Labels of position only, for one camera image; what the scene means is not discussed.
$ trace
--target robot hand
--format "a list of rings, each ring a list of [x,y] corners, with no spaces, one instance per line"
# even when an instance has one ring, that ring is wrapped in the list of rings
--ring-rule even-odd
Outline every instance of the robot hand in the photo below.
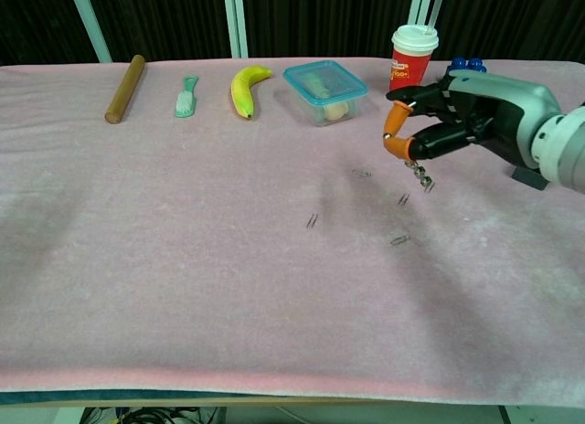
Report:
[[[400,159],[432,159],[477,143],[549,181],[585,193],[585,107],[564,115],[542,85],[473,70],[454,70],[438,83],[393,90],[384,146]],[[409,116],[437,117],[408,139]]]

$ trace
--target banana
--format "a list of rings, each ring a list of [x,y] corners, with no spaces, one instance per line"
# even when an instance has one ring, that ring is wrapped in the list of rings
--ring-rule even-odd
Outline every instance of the banana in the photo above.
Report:
[[[236,74],[231,81],[231,99],[239,116],[249,120],[254,115],[250,88],[271,75],[272,71],[263,66],[248,66]]]

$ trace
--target paper cup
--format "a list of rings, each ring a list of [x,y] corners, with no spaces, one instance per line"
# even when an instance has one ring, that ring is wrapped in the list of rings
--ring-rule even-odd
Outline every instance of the paper cup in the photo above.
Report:
[[[426,25],[399,26],[392,36],[394,51],[390,70],[390,90],[420,84],[432,51],[439,46],[437,30],[427,34]]]

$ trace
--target pink table surface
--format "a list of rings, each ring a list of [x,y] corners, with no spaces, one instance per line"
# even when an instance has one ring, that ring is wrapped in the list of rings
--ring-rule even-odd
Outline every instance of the pink table surface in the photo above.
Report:
[[[307,61],[149,63],[119,125],[127,65],[0,68],[0,391],[585,407],[585,196],[480,147],[424,164],[425,195],[382,147],[389,60],[338,60],[370,92],[324,128],[282,78]],[[251,63],[274,77],[244,121],[229,83]],[[485,64],[585,99],[583,65]],[[197,111],[176,119],[186,73]]]

